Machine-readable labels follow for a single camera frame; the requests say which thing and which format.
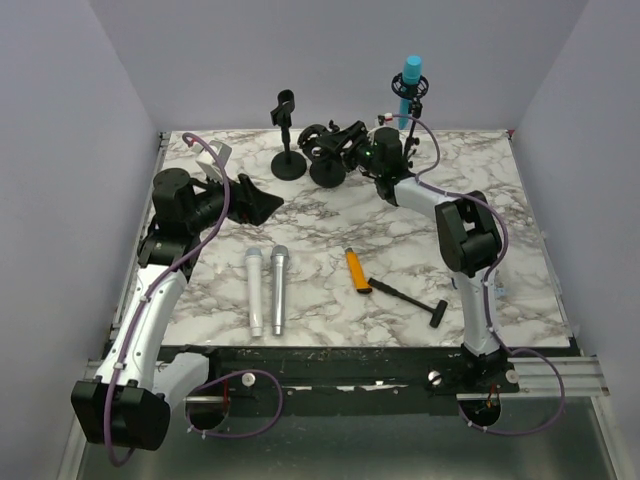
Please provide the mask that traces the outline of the black shock-mount round-base stand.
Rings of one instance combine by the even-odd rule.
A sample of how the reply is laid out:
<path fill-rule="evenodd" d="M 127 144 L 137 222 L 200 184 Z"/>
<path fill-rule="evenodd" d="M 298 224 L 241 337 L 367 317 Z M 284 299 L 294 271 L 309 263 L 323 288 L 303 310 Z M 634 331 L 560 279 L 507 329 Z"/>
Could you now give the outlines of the black shock-mount round-base stand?
<path fill-rule="evenodd" d="M 325 189 L 336 188 L 346 178 L 346 171 L 340 157 L 335 157 L 318 146 L 319 137 L 340 131 L 332 120 L 327 127 L 321 124 L 312 124 L 306 127 L 298 136 L 298 147 L 311 161 L 309 175 L 314 183 Z"/>

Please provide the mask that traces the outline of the white microphone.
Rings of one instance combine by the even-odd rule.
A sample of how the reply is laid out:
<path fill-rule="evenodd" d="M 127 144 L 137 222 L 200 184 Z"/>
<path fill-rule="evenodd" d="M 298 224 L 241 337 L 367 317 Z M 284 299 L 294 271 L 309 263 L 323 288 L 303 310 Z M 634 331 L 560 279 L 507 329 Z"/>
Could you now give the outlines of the white microphone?
<path fill-rule="evenodd" d="M 257 247 L 250 247 L 245 253 L 245 268 L 247 273 L 247 289 L 249 302 L 249 327 L 251 336 L 263 336 L 262 312 L 262 252 Z"/>

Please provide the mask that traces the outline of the grey silver microphone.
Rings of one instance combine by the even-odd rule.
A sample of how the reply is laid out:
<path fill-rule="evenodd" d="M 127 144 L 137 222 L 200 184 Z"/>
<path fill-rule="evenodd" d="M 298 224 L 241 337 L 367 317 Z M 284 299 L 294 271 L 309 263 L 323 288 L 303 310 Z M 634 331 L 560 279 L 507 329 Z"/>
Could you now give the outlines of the grey silver microphone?
<path fill-rule="evenodd" d="M 272 269 L 272 331 L 281 336 L 286 318 L 286 274 L 289 264 L 289 251 L 284 245 L 276 245 L 271 254 Z"/>

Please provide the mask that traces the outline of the black clip microphone stand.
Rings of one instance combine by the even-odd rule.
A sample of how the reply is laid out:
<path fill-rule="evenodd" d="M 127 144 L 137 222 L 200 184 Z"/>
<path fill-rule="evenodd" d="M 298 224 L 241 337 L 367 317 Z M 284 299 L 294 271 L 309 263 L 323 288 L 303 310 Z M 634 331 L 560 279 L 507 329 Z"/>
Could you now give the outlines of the black clip microphone stand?
<path fill-rule="evenodd" d="M 293 181 L 302 177 L 307 169 L 305 157 L 291 150 L 290 128 L 292 125 L 291 114 L 295 109 L 294 93 L 282 90 L 277 95 L 278 105 L 270 112 L 274 126 L 281 130 L 283 151 L 276 154 L 271 161 L 271 171 L 280 180 Z"/>

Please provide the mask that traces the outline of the black tripod microphone stand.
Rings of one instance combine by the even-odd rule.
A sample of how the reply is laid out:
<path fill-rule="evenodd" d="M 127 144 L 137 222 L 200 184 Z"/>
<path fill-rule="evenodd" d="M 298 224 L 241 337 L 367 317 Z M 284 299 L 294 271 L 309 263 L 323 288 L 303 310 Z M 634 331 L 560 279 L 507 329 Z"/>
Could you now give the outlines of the black tripod microphone stand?
<path fill-rule="evenodd" d="M 415 85 L 412 88 L 405 87 L 402 83 L 402 72 L 400 72 L 394 76 L 391 82 L 391 89 L 393 93 L 397 95 L 401 100 L 407 99 L 410 101 L 409 113 L 399 113 L 398 115 L 399 120 L 411 121 L 409 134 L 404 145 L 404 157 L 406 159 L 409 159 L 411 156 L 411 149 L 419 143 L 419 141 L 414 137 L 414 131 L 417 125 L 417 120 L 422 115 L 422 98 L 427 94 L 429 90 L 429 82 L 424 76 L 421 75 L 418 85 Z"/>

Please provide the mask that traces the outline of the cyan blue microphone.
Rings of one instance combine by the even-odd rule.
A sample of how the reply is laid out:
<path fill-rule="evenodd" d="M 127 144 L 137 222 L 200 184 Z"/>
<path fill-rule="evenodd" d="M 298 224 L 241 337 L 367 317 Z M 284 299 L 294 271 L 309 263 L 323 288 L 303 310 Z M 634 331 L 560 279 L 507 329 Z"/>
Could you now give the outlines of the cyan blue microphone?
<path fill-rule="evenodd" d="M 405 87 L 412 88 L 419 84 L 422 75 L 422 59 L 418 55 L 410 55 L 406 58 L 404 67 L 402 70 L 402 83 Z M 399 113 L 409 113 L 410 101 L 402 99 L 400 101 Z"/>

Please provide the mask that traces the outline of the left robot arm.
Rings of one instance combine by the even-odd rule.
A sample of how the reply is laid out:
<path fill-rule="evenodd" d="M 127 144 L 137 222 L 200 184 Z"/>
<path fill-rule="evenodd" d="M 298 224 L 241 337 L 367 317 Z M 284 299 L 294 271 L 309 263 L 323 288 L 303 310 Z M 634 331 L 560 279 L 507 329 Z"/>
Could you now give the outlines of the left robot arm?
<path fill-rule="evenodd" d="M 216 234 L 226 219 L 260 226 L 284 201 L 245 174 L 226 183 L 201 182 L 170 168 L 155 176 L 152 203 L 155 214 L 138 249 L 134 294 L 122 326 L 93 379 L 77 382 L 71 393 L 93 444 L 154 451 L 185 396 L 220 387 L 220 368 L 202 354 L 180 353 L 158 366 L 165 331 L 207 243 L 202 232 Z"/>

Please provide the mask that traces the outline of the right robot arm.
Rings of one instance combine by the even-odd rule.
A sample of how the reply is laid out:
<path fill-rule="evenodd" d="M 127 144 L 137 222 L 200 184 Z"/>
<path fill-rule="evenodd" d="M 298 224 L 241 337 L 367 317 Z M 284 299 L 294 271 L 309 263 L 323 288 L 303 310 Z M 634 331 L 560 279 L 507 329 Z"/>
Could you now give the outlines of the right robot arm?
<path fill-rule="evenodd" d="M 471 391 L 485 390 L 497 375 L 486 358 L 503 348 L 492 316 L 495 270 L 508 246 L 504 222 L 479 191 L 460 194 L 422 182 L 411 171 L 395 128 L 369 132 L 358 121 L 344 130 L 319 134 L 315 147 L 345 170 L 359 170 L 373 179 L 383 200 L 435 222 L 441 257 L 461 296 L 463 349 L 476 357 L 461 365 L 460 379 Z"/>

